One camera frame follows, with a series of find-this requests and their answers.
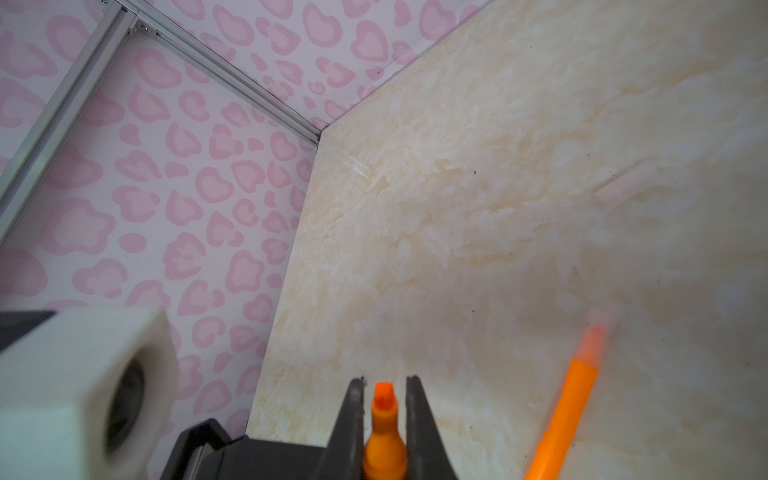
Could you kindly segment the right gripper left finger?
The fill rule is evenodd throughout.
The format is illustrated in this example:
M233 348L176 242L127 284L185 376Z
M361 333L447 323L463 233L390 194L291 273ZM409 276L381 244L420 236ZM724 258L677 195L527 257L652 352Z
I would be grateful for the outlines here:
M334 427L312 479L351 479L363 476L365 379L347 387Z

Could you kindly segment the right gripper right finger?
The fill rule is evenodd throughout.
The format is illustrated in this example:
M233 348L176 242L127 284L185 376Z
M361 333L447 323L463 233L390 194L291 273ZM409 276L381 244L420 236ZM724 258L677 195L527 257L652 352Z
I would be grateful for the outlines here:
M457 480L421 379L406 380L407 479Z

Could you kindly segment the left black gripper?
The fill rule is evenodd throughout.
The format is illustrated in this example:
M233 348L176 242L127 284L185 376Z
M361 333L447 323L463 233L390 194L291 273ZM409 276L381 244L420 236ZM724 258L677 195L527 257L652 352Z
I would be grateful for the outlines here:
M182 431L163 479L308 479L320 461L319 446L232 438L210 418Z

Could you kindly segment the orange highlighter pen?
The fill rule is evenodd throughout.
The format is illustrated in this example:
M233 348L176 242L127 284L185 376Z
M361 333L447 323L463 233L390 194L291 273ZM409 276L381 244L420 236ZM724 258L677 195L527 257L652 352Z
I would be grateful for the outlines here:
M406 444L398 429L398 400L390 382L378 382L371 402L372 432L363 452L363 478L403 480Z
M571 358L525 480L558 478L615 327L616 320L607 310L596 308L589 312L586 329Z

